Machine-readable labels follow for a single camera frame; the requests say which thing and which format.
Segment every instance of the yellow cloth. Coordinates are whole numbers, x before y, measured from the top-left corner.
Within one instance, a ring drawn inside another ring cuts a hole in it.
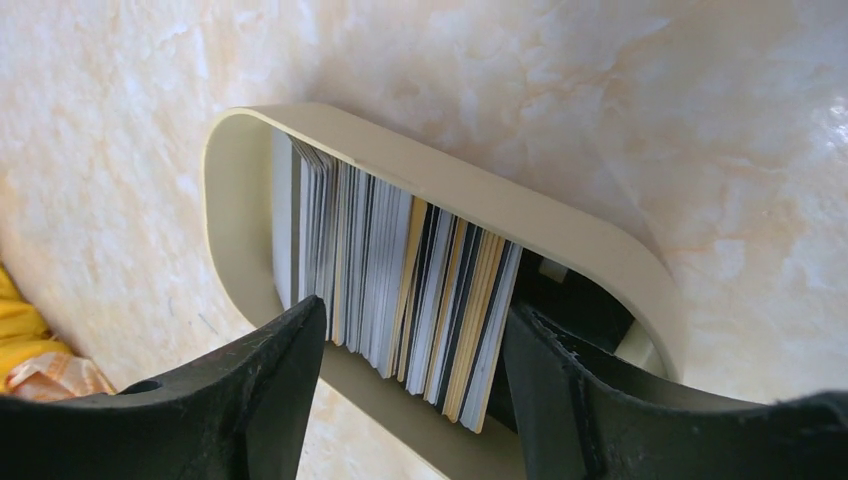
[[[51,337],[0,261],[0,393],[52,401],[100,392],[114,390],[91,360]]]

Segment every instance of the black plastic part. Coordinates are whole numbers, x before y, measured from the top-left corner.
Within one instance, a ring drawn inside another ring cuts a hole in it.
[[[633,323],[633,315],[601,286],[570,270],[562,282],[539,272],[544,257],[525,249],[521,254],[512,303],[533,305],[572,335],[609,353]],[[518,432],[503,355],[498,356],[486,413]]]
[[[294,479],[324,349],[310,297],[264,327],[118,395],[0,397],[6,479]]]
[[[848,476],[848,394],[761,406],[669,382],[513,304],[506,369],[528,480]]]

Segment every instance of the marble surface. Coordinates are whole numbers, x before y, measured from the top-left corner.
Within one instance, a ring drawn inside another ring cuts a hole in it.
[[[635,235],[686,299],[685,383],[848,388],[843,0],[0,0],[0,255],[118,387],[249,330],[203,248],[201,149],[227,107],[301,100]],[[315,478],[424,475],[347,463],[379,460],[331,398]]]

